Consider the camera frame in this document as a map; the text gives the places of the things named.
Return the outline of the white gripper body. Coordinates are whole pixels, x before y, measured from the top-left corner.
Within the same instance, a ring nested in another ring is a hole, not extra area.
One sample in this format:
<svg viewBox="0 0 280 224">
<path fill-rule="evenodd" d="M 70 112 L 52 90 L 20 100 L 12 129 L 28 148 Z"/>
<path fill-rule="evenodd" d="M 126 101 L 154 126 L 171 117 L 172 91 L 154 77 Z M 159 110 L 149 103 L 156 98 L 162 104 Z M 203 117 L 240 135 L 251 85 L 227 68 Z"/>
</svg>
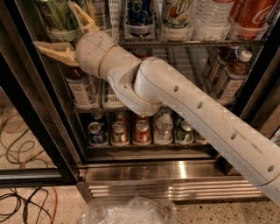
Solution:
<svg viewBox="0 0 280 224">
<path fill-rule="evenodd" d="M 104 31 L 90 31 L 78 41 L 75 58 L 78 66 L 86 73 L 99 77 L 99 66 L 105 54 L 116 41 Z"/>
</svg>

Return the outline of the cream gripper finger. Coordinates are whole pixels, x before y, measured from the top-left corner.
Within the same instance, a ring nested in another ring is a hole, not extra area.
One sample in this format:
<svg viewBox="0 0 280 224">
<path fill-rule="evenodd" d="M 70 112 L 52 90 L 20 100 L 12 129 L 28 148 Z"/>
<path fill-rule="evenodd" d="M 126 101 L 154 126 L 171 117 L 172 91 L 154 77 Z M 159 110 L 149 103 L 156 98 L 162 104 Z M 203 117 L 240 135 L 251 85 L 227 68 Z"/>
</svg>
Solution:
<svg viewBox="0 0 280 224">
<path fill-rule="evenodd" d="M 34 41 L 33 44 L 40 52 L 52 59 L 69 65 L 70 67 L 78 66 L 74 48 L 70 43 L 47 43 Z"/>
<path fill-rule="evenodd" d="M 100 28 L 95 24 L 95 21 L 75 2 L 67 2 L 70 11 L 76 17 L 78 26 L 82 34 L 94 31 L 98 32 Z"/>
</svg>

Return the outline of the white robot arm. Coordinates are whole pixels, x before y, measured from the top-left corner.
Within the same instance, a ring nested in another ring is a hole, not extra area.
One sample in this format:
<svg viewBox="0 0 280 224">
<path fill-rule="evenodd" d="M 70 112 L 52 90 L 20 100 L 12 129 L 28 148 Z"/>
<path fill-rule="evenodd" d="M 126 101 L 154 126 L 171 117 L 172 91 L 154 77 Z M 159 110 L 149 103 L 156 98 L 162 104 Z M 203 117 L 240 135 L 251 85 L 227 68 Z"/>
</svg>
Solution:
<svg viewBox="0 0 280 224">
<path fill-rule="evenodd" d="M 43 54 L 109 83 L 119 100 L 140 116 L 165 104 L 187 120 L 250 184 L 280 204 L 280 148 L 204 93 L 167 62 L 139 59 L 120 47 L 79 5 L 71 12 L 82 25 L 76 46 L 34 45 Z"/>
</svg>

